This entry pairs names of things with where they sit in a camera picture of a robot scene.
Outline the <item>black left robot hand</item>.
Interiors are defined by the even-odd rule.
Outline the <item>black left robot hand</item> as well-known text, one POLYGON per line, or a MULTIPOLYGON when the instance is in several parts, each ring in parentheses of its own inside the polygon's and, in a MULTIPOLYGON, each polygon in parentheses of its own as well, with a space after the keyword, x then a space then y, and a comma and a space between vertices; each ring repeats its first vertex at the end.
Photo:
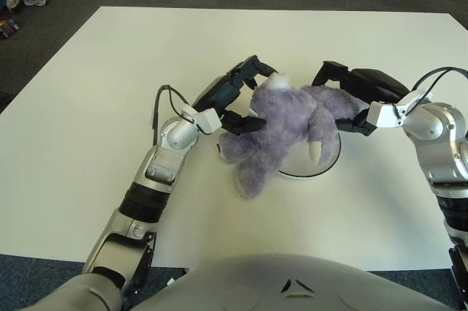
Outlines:
POLYGON ((234 135, 261 130, 266 125, 265 119, 258 116, 243 117, 227 107, 238 98, 244 85, 251 90, 257 87, 254 79, 256 75, 269 78, 275 72, 273 67, 261 62, 256 55, 250 56, 212 82, 192 107, 198 112, 213 108, 222 123, 222 129, 234 135))

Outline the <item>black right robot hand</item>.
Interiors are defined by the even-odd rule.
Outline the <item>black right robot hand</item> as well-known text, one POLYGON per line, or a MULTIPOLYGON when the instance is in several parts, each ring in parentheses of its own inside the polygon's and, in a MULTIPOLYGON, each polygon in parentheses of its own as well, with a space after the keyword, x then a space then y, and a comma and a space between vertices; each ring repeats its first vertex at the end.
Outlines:
MULTIPOLYGON (((339 82, 339 88, 353 97, 370 104, 384 102, 396 104, 409 94, 409 89, 391 76, 380 70, 353 69, 334 61, 324 61, 319 72, 312 81, 313 86, 325 85, 329 80, 339 82)), ((367 122, 369 109, 362 110, 354 118, 338 117, 336 125, 345 132, 359 132, 369 136, 376 130, 374 125, 367 122)))

